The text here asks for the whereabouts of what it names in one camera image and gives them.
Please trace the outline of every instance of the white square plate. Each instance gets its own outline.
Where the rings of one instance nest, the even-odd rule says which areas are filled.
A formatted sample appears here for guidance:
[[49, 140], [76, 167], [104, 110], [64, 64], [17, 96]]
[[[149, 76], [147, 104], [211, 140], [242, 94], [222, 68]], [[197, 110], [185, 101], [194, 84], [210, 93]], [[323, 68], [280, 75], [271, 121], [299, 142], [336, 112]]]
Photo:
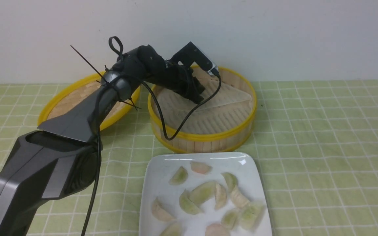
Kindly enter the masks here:
[[[200, 161], [212, 166], [207, 175], [201, 175], [190, 169], [191, 161]], [[168, 183], [177, 169], [183, 166], [189, 174], [187, 180], [178, 186]], [[241, 152], [198, 153], [198, 154], [170, 154], [153, 157], [145, 173], [142, 190], [141, 211], [139, 217], [139, 236], [158, 236], [169, 225], [157, 220], [151, 211], [153, 201], [158, 197], [163, 207], [180, 221], [183, 228], [182, 236], [203, 236], [205, 229], [212, 223], [219, 223], [227, 210], [235, 206], [229, 199], [227, 185], [222, 172], [234, 174], [239, 181], [240, 191], [249, 200], [262, 200], [266, 204], [261, 178], [253, 159]], [[215, 180], [227, 190], [227, 205], [214, 210], [215, 199], [212, 198], [201, 205], [204, 213], [189, 215], [179, 206], [180, 194], [185, 190], [192, 191], [198, 185]], [[235, 227], [232, 236], [272, 236], [269, 213], [266, 208], [259, 227], [254, 233]]]

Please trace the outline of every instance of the steamed dumpling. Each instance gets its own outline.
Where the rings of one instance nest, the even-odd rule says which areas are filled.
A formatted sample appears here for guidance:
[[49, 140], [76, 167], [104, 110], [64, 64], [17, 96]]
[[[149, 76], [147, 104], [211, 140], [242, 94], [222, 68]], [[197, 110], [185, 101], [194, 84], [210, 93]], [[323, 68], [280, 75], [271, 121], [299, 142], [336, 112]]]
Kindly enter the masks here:
[[188, 172], [183, 166], [179, 167], [173, 177], [168, 181], [171, 185], [180, 185], [183, 184], [188, 178]]
[[198, 161], [191, 161], [190, 162], [190, 169], [192, 169], [193, 172], [205, 175], [208, 172], [211, 171], [212, 167], [208, 166], [207, 164], [203, 162], [198, 162]]
[[180, 236], [182, 234], [182, 227], [180, 226], [179, 222], [174, 222], [170, 224], [163, 232], [161, 232], [160, 236]]
[[195, 203], [189, 200], [189, 192], [186, 189], [179, 197], [179, 205], [180, 208], [188, 214], [196, 215], [198, 213], [202, 213], [202, 210], [195, 205]]
[[259, 217], [264, 210], [264, 204], [262, 201], [254, 201], [248, 203], [240, 211], [240, 226], [249, 231], [254, 231], [259, 225]]
[[162, 204], [160, 203], [158, 198], [154, 200], [151, 210], [153, 212], [153, 216], [159, 221], [169, 222], [176, 219], [174, 218], [174, 216], [170, 215], [166, 210], [163, 209]]
[[221, 219], [221, 224], [223, 227], [232, 230], [236, 225], [237, 217], [239, 216], [239, 208], [233, 208], [227, 211]]
[[216, 182], [208, 181], [205, 182], [194, 190], [191, 191], [189, 199], [195, 203], [195, 205], [200, 206], [202, 203], [205, 203], [207, 200], [212, 198], [215, 194]]
[[218, 210], [225, 206], [227, 203], [227, 193], [225, 191], [224, 186], [219, 183], [216, 183], [216, 205], [215, 210]]
[[214, 223], [207, 227], [205, 236], [230, 236], [230, 232], [221, 224]]
[[250, 201], [245, 197], [239, 190], [239, 187], [236, 185], [233, 191], [230, 194], [230, 199], [233, 204], [238, 208], [243, 208]]
[[234, 187], [237, 185], [237, 178], [232, 173], [228, 172], [221, 173], [221, 175], [224, 177], [228, 191], [231, 193]]

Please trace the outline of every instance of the robotic arm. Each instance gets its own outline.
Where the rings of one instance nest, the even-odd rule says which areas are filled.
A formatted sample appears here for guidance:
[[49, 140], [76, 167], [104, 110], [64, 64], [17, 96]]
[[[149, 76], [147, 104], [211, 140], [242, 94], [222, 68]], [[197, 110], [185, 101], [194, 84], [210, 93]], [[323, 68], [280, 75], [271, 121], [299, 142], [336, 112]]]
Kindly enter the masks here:
[[[112, 39], [118, 39], [109, 39], [118, 52]], [[96, 179], [98, 127], [114, 104], [129, 99], [141, 82], [199, 104], [205, 88], [192, 76], [191, 64], [219, 76], [217, 66], [191, 42], [170, 60], [150, 45], [118, 55], [98, 90], [66, 114], [17, 138], [0, 172], [0, 236], [25, 236], [41, 205], [77, 193]]]

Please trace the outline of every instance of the black cable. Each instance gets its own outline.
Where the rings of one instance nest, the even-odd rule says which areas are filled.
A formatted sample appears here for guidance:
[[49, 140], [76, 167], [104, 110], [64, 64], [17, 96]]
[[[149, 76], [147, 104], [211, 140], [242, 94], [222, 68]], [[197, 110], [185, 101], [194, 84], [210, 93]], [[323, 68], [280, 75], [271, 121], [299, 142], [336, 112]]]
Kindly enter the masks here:
[[162, 111], [161, 111], [161, 108], [160, 108], [160, 105], [158, 103], [158, 100], [156, 98], [156, 95], [154, 94], [154, 92], [151, 90], [151, 88], [147, 85], [147, 83], [143, 80], [141, 80], [140, 78], [136, 78], [134, 76], [129, 76], [129, 75], [122, 75], [122, 78], [131, 78], [131, 79], [137, 79], [142, 85], [144, 85], [144, 87], [148, 90], [148, 92], [150, 92], [151, 94], [151, 97], [153, 97], [153, 100], [154, 100], [154, 103], [156, 104], [156, 107], [158, 109], [158, 115], [160, 116], [160, 120], [161, 120], [161, 125], [162, 125], [162, 129], [163, 129], [163, 134], [164, 134], [164, 137], [166, 140], [173, 140], [177, 134], [180, 132], [180, 130], [182, 129], [183, 125], [185, 124], [185, 122], [187, 121], [187, 119], [189, 118], [189, 116], [195, 112], [196, 109], [198, 109], [200, 106], [204, 105], [206, 102], [208, 102], [209, 100], [211, 100], [218, 92], [219, 92], [219, 89], [221, 88], [221, 84], [222, 84], [222, 80], [221, 80], [221, 76], [219, 75], [219, 72], [218, 70], [216, 69], [213, 69], [213, 73], [214, 75], [218, 78], [218, 87], [216, 89], [216, 91], [214, 91], [213, 94], [211, 94], [211, 96], [209, 96], [207, 99], [203, 100], [201, 103], [199, 103], [198, 105], [196, 105], [194, 108], [191, 109], [190, 112], [187, 113], [186, 117], [183, 119], [183, 121], [180, 123], [179, 127], [177, 128], [176, 132], [173, 134], [172, 137], [168, 137], [167, 135], [167, 131], [165, 129], [165, 121], [164, 121], [164, 116], [162, 114]]
[[[116, 40], [116, 42], [119, 44], [119, 47], [120, 47], [120, 51], [118, 51], [112, 44], [112, 41], [113, 39]], [[120, 41], [120, 39], [117, 37], [117, 36], [113, 36], [111, 38], [109, 38], [109, 46], [110, 48], [116, 52], [116, 54], [119, 56], [121, 62], [123, 62], [123, 44], [122, 42]], [[167, 140], [172, 140], [174, 139], [177, 134], [180, 132], [180, 130], [182, 129], [183, 125], [185, 124], [185, 122], [187, 121], [187, 119], [189, 118], [189, 116], [195, 112], [196, 109], [198, 109], [200, 106], [202, 106], [203, 104], [205, 104], [206, 102], [208, 102], [209, 100], [211, 100], [218, 92], [219, 92], [219, 89], [221, 88], [221, 77], [219, 75], [219, 72], [218, 70], [216, 69], [213, 69], [212, 72], [213, 74], [218, 78], [219, 80], [219, 85], [216, 89], [216, 91], [211, 95], [209, 96], [207, 99], [203, 100], [201, 103], [199, 103], [198, 105], [196, 105], [193, 109], [191, 109], [190, 112], [188, 112], [188, 114], [186, 115], [186, 117], [183, 119], [182, 123], [180, 124], [180, 126], [177, 128], [176, 132], [173, 134], [172, 137], [168, 137], [167, 135], [167, 131], [166, 131], [166, 128], [165, 128], [165, 121], [164, 121], [164, 116], [162, 114], [162, 111], [161, 111], [161, 108], [160, 108], [160, 105], [158, 103], [158, 100], [156, 98], [156, 95], [154, 94], [154, 92], [151, 90], [151, 88], [147, 85], [147, 83], [145, 81], [143, 81], [142, 79], [140, 78], [137, 78], [135, 76], [130, 76], [130, 75], [125, 75], [125, 74], [121, 74], [119, 75], [117, 78], [115, 78], [113, 81], [111, 82], [107, 82], [107, 80], [103, 77], [103, 75], [101, 75], [97, 70], [96, 68], [94, 68], [91, 63], [86, 60], [84, 58], [84, 56], [82, 56], [72, 45], [71, 47], [81, 56], [81, 58], [83, 58], [90, 66], [91, 68], [93, 68], [93, 70], [95, 70], [101, 77], [101, 79], [106, 83], [106, 86], [100, 91], [100, 93], [97, 95], [97, 98], [96, 98], [96, 105], [94, 107], [94, 115], [96, 117], [95, 119], [95, 122], [96, 124], [98, 124], [98, 115], [99, 115], [99, 103], [100, 103], [100, 100], [103, 96], [103, 94], [108, 90], [108, 89], [114, 89], [116, 92], [118, 92], [118, 90], [115, 89], [114, 86], [112, 86], [112, 84], [115, 84], [115, 82], [117, 82], [120, 78], [130, 78], [130, 79], [136, 79], [138, 80], [142, 85], [144, 85], [144, 87], [148, 90], [148, 92], [150, 92], [151, 96], [153, 97], [153, 100], [154, 100], [154, 103], [156, 104], [156, 107], [158, 109], [158, 113], [159, 113], [159, 116], [160, 116], [160, 120], [161, 120], [161, 124], [162, 124], [162, 129], [163, 129], [163, 133], [164, 133], [164, 137], [167, 139]], [[191, 83], [190, 82], [190, 78], [189, 78], [189, 75], [187, 74], [187, 71], [185, 70], [185, 74], [186, 74], [186, 77], [188, 79], [188, 89], [189, 89], [189, 84], [193, 84], [193, 82]], [[99, 184], [99, 177], [100, 177], [100, 168], [101, 168], [101, 164], [102, 164], [102, 154], [101, 154], [101, 151], [102, 151], [102, 141], [101, 141], [101, 135], [100, 135], [100, 125], [96, 125], [96, 138], [97, 138], [97, 167], [96, 167], [96, 177], [95, 177], [95, 181], [94, 181], [94, 186], [93, 186], [93, 192], [92, 192], [92, 195], [91, 195], [91, 199], [90, 199], [90, 203], [89, 203], [89, 207], [88, 207], [88, 210], [87, 210], [87, 215], [86, 215], [86, 218], [85, 218], [85, 221], [84, 221], [84, 225], [83, 225], [83, 229], [82, 229], [82, 232], [81, 232], [81, 236], [85, 236], [85, 233], [86, 233], [86, 230], [87, 230], [87, 227], [88, 227], [88, 223], [90, 221], [90, 216], [91, 216], [91, 211], [93, 210], [93, 205], [94, 205], [94, 201], [95, 201], [95, 198], [96, 198], [96, 193], [97, 193], [97, 187], [98, 187], [98, 184]]]

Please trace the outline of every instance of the green checkered tablecloth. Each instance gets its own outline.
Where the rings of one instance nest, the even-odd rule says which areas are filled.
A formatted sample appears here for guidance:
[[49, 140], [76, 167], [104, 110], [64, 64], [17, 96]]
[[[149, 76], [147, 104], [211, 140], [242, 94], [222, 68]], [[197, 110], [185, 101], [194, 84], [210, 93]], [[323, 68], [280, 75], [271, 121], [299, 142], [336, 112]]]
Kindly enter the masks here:
[[[255, 130], [238, 151], [261, 174], [275, 236], [378, 235], [378, 80], [254, 82]], [[0, 170], [66, 85], [0, 85]], [[147, 106], [147, 92], [140, 107]], [[147, 109], [102, 132], [105, 149], [88, 235], [137, 236], [144, 173], [167, 154]], [[80, 235], [92, 187], [39, 208], [29, 235]]]

